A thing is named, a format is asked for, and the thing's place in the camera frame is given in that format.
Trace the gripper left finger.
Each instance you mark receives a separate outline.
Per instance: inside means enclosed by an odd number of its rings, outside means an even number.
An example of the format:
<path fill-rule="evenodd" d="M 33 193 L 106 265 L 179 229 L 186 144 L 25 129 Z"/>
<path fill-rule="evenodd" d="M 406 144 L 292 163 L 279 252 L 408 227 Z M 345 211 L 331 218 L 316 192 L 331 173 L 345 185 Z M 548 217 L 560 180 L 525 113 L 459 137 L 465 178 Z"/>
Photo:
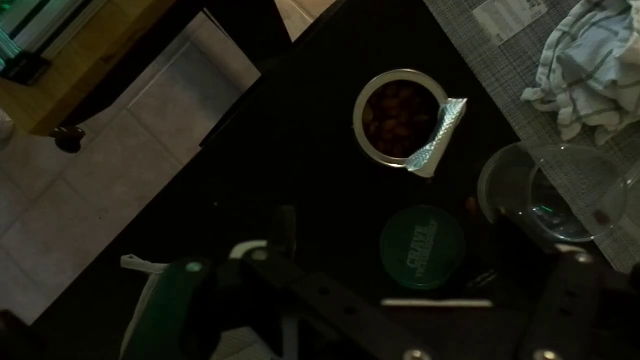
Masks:
<path fill-rule="evenodd" d="M 322 272 L 306 272 L 293 262 L 297 212 L 276 208 L 263 255 L 246 253 L 238 278 L 250 301 L 267 313 L 259 335 L 275 329 L 275 318 L 298 322 L 299 360 L 437 360 L 436 353 Z"/>

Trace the peeled silver foil seal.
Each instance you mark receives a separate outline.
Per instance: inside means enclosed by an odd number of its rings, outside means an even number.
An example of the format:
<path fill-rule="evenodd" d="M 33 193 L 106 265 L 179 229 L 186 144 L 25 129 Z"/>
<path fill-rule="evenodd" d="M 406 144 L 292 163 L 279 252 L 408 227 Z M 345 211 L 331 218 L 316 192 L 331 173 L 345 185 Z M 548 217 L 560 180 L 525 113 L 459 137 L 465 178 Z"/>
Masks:
<path fill-rule="evenodd" d="M 422 178 L 432 178 L 441 161 L 458 123 L 467 108 L 466 98 L 448 98 L 439 105 L 435 133 L 430 140 L 412 153 L 404 162 L 404 168 Z"/>

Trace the wooden cabinet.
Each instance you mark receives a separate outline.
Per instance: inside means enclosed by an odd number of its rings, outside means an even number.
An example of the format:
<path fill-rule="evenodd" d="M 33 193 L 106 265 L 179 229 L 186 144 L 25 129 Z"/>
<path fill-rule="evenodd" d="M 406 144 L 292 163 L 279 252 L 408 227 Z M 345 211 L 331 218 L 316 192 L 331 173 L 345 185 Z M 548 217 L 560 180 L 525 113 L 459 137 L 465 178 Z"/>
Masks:
<path fill-rule="evenodd" d="M 0 79 L 0 109 L 21 130 L 47 136 L 178 0 L 106 0 L 34 85 Z"/>

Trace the white green-striped cloth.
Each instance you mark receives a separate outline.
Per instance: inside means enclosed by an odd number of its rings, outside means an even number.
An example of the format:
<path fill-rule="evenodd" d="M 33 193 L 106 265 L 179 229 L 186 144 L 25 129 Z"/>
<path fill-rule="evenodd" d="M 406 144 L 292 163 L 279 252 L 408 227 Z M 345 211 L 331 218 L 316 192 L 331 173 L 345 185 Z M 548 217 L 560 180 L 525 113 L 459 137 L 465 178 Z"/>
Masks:
<path fill-rule="evenodd" d="M 563 141 L 589 128 L 601 146 L 640 121 L 640 0 L 580 0 L 544 44 L 535 82 L 521 100 L 556 113 Z"/>

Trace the clear plastic cup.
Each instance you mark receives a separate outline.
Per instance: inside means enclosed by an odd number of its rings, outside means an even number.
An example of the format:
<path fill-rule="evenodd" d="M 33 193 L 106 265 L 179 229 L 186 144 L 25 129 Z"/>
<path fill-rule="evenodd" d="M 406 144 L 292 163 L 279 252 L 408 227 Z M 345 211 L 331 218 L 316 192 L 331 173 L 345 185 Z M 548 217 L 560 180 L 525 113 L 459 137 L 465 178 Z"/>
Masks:
<path fill-rule="evenodd" d="M 477 182 L 490 223 L 507 217 L 531 237 L 590 242 L 610 235 L 626 213 L 627 178 L 592 146 L 517 142 L 494 153 Z"/>

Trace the grey woven placemat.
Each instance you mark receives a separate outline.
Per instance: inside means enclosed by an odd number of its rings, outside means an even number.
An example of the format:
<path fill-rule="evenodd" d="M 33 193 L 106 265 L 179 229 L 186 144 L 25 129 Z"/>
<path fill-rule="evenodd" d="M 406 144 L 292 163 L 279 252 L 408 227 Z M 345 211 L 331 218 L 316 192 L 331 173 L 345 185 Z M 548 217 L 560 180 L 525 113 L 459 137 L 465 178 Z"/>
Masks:
<path fill-rule="evenodd" d="M 551 32 L 580 0 L 542 0 L 547 12 L 501 45 L 491 41 L 473 16 L 486 0 L 422 1 L 522 141 L 592 147 L 617 162 L 628 185 L 625 214 L 609 235 L 594 242 L 615 269 L 631 271 L 640 263 L 640 121 L 603 145 L 595 143 L 590 128 L 564 141 L 555 112 L 539 111 L 521 100 L 525 89 L 537 86 L 540 58 Z"/>

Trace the round dark green lid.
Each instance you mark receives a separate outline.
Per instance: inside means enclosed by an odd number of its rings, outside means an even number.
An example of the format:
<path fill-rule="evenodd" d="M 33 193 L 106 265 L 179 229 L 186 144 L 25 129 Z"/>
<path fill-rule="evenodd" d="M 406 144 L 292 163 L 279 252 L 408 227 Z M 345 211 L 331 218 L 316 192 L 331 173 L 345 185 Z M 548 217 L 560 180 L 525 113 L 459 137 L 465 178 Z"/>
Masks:
<path fill-rule="evenodd" d="M 414 205 L 394 214 L 382 228 L 379 255 L 384 271 L 408 289 L 446 284 L 466 255 L 462 226 L 445 210 Z"/>

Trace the open round metal-rimmed jar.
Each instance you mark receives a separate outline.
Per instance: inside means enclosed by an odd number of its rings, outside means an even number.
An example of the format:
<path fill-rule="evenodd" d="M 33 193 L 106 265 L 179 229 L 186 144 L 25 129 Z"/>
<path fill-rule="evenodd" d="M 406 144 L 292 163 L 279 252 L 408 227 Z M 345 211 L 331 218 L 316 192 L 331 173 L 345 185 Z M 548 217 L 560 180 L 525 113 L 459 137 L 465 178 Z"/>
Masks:
<path fill-rule="evenodd" d="M 375 76 L 354 103 L 352 129 L 361 150 L 387 167 L 404 167 L 413 153 L 437 133 L 444 87 L 414 69 L 393 69 Z"/>

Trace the white paper label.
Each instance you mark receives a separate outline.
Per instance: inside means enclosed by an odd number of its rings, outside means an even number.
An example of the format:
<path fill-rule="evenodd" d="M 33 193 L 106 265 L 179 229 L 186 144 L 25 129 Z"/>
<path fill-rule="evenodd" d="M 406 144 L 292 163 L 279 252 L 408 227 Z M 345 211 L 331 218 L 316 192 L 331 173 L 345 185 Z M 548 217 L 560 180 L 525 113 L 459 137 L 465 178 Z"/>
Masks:
<path fill-rule="evenodd" d="M 471 12 L 497 46 L 547 13 L 542 0 L 486 0 Z"/>

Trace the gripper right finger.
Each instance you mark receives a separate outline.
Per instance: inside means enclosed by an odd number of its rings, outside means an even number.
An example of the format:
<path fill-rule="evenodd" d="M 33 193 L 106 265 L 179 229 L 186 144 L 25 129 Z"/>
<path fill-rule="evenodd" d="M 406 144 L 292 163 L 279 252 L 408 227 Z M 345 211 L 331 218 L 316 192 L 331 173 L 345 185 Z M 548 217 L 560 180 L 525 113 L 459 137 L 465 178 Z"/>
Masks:
<path fill-rule="evenodd" d="M 519 360 L 640 360 L 640 272 L 561 251 L 519 341 Z"/>

